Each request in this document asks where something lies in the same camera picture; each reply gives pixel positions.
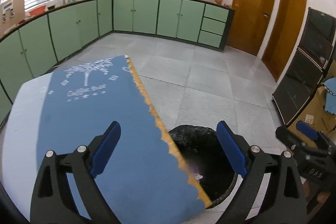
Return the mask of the right hand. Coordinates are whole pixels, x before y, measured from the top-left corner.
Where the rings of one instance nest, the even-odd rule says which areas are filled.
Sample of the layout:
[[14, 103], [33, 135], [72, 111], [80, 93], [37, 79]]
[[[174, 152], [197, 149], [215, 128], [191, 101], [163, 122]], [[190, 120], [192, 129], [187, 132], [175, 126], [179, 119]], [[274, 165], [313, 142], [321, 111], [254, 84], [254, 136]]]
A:
[[329, 198], [330, 191], [322, 190], [319, 185], [309, 180], [305, 180], [302, 186], [307, 202], [307, 217], [312, 219]]

